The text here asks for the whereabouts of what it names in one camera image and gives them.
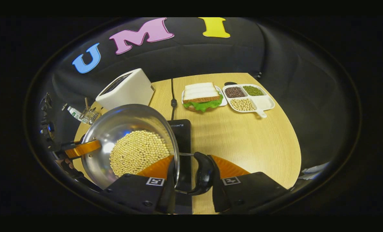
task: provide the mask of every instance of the black cable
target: black cable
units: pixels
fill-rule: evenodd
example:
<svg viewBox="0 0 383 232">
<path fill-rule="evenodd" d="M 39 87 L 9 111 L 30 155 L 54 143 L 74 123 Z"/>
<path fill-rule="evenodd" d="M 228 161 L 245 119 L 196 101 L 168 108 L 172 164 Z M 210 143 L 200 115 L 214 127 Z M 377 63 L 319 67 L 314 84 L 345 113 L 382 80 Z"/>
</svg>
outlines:
<svg viewBox="0 0 383 232">
<path fill-rule="evenodd" d="M 173 99 L 171 99 L 171 106 L 173 107 L 173 111 L 171 112 L 171 120 L 174 119 L 174 110 L 177 107 L 177 100 L 174 98 L 174 90 L 173 90 L 173 78 L 171 78 L 171 94 Z"/>
</svg>

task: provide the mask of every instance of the wooden table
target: wooden table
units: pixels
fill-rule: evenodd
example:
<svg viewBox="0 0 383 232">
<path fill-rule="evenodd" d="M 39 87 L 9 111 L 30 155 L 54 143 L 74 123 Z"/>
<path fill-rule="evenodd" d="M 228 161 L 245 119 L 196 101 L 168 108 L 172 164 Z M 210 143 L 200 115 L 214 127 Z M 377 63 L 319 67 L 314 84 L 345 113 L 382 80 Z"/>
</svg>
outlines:
<svg viewBox="0 0 383 232">
<path fill-rule="evenodd" d="M 275 108 L 265 111 L 267 118 L 262 119 L 255 112 L 238 113 L 229 105 L 217 107 L 205 113 L 196 113 L 181 104 L 181 93 L 185 85 L 198 82 L 213 82 L 223 88 L 224 83 L 233 81 L 238 84 L 260 85 L 247 73 L 215 73 L 193 75 L 173 79 L 173 88 L 178 107 L 174 119 L 188 119 L 191 122 L 191 151 L 213 154 L 242 167 L 250 173 L 263 172 L 281 186 L 291 188 L 299 176 L 301 153 L 296 133 L 280 105 L 275 101 Z M 170 80 L 154 82 L 156 91 L 149 104 L 159 111 L 166 120 L 171 119 L 172 99 Z M 100 109 L 94 102 L 91 106 Z M 80 140 L 90 125 L 81 123 L 75 135 Z M 194 175 L 197 162 L 192 159 Z M 73 161 L 77 170 L 89 178 L 82 167 L 81 159 Z M 215 214 L 212 190 L 199 196 L 193 196 L 194 214 Z"/>
</svg>

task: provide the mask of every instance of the white toaster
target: white toaster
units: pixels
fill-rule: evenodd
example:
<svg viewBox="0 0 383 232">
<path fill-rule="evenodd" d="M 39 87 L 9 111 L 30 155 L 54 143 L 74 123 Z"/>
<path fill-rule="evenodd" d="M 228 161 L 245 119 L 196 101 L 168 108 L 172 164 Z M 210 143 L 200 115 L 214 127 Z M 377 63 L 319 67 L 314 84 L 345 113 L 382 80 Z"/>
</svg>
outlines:
<svg viewBox="0 0 383 232">
<path fill-rule="evenodd" d="M 96 101 L 107 110 L 125 104 L 149 105 L 154 87 L 142 69 L 134 69 L 115 78 L 98 94 Z"/>
</svg>

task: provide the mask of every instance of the black induction cooktop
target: black induction cooktop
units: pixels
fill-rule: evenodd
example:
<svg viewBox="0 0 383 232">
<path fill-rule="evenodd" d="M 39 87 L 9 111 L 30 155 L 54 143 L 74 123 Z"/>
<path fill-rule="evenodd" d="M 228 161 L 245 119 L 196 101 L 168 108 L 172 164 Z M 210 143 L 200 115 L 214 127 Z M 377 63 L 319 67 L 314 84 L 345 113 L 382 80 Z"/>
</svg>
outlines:
<svg viewBox="0 0 383 232">
<path fill-rule="evenodd" d="M 180 152 L 191 153 L 191 123 L 187 119 L 168 121 L 177 140 Z M 181 191 L 191 190 L 191 157 L 180 156 L 180 176 L 177 189 Z M 192 214 L 191 196 L 176 193 L 176 214 Z"/>
</svg>

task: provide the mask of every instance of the white bread slice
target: white bread slice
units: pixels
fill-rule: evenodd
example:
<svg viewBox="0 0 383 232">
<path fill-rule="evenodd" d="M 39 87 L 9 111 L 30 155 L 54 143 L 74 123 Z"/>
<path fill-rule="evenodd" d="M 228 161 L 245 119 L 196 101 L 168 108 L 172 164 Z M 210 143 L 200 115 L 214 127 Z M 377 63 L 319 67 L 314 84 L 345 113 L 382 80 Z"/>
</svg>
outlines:
<svg viewBox="0 0 383 232">
<path fill-rule="evenodd" d="M 188 102 L 209 102 L 219 100 L 220 95 L 212 82 L 186 85 L 184 90 L 183 103 Z"/>
</svg>

